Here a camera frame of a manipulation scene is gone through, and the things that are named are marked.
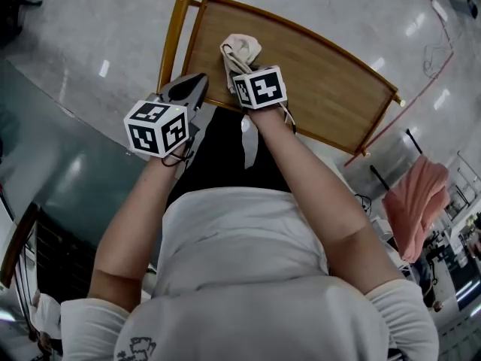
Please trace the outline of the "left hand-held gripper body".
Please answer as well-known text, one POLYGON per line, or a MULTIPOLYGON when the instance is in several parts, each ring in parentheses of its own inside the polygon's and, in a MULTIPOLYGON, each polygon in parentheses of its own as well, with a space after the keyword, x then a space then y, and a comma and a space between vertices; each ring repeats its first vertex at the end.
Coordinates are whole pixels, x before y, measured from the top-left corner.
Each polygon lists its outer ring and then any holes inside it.
POLYGON ((199 128, 193 123, 209 86, 205 73, 179 77, 146 100, 139 100, 124 117, 130 150, 165 158, 181 144, 192 142, 199 128))

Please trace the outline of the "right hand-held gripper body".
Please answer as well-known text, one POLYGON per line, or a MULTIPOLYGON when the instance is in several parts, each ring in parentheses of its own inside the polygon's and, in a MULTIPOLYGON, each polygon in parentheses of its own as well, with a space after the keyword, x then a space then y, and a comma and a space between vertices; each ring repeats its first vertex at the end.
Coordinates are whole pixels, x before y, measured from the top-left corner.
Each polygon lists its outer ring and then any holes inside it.
POLYGON ((286 85, 277 65, 239 74, 232 80, 242 108, 258 110, 287 101, 286 85))

